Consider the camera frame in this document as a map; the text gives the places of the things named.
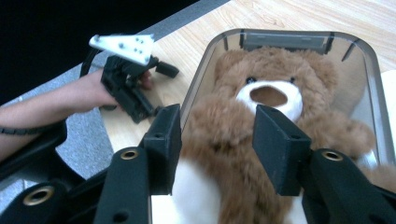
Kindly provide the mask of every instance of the white bracket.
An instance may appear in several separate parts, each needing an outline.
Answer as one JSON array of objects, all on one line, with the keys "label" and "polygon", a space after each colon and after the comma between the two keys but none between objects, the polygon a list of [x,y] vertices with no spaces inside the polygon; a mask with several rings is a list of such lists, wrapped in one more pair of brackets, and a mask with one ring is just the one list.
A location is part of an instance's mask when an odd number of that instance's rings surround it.
[{"label": "white bracket", "polygon": [[110,51],[128,61],[147,65],[154,46],[153,35],[95,35],[90,46]]}]

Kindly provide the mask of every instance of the hand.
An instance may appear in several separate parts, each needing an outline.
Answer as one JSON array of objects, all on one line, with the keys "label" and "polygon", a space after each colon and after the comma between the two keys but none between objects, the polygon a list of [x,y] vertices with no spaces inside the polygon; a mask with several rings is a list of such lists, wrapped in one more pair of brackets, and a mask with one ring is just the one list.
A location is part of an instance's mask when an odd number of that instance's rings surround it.
[{"label": "hand", "polygon": [[[103,105],[119,105],[102,84],[102,74],[103,69],[99,69],[60,88],[65,94],[70,94],[65,97],[70,98],[70,106],[74,113],[87,112]],[[152,88],[150,76],[151,73],[147,71],[140,78],[143,89],[150,90]]]}]

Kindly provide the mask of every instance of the brass insert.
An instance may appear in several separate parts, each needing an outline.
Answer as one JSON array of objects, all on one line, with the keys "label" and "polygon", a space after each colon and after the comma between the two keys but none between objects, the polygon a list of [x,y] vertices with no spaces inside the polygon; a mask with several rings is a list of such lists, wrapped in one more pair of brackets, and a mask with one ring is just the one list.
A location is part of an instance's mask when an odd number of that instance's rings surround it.
[{"label": "brass insert", "polygon": [[324,151],[322,152],[322,155],[324,158],[331,161],[341,161],[344,159],[340,154],[332,151]]},{"label": "brass insert", "polygon": [[121,158],[123,160],[132,160],[134,158],[136,158],[139,155],[139,153],[135,150],[135,149],[131,149],[131,150],[126,150],[124,152],[122,152],[121,154]]},{"label": "brass insert", "polygon": [[23,203],[27,206],[41,204],[50,199],[54,191],[55,189],[52,186],[44,186],[42,188],[36,189],[23,199]]}]

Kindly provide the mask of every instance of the plush fur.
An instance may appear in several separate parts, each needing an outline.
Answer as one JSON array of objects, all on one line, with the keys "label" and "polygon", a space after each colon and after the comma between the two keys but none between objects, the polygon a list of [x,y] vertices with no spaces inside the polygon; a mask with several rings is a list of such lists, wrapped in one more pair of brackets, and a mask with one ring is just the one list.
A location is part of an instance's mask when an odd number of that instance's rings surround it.
[{"label": "plush fur", "polygon": [[[227,51],[214,76],[214,90],[192,107],[182,136],[173,195],[185,223],[292,223],[291,214],[302,213],[291,197],[276,195],[252,148],[255,115],[235,100],[248,77],[298,87],[303,112],[296,124],[312,138],[312,149],[332,148],[357,159],[375,147],[366,125],[330,109],[338,74],[313,51]],[[251,96],[274,106],[284,97],[270,91]]]}]

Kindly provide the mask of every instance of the teddy bear arm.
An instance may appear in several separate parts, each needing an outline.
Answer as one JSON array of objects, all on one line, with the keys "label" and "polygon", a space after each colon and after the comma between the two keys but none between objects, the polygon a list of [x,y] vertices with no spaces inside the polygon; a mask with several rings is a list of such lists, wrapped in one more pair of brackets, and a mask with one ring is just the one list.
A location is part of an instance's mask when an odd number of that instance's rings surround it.
[{"label": "teddy bear arm", "polygon": [[357,159],[375,147],[375,135],[367,125],[339,112],[323,112],[297,123],[312,139],[312,149],[335,149]]}]

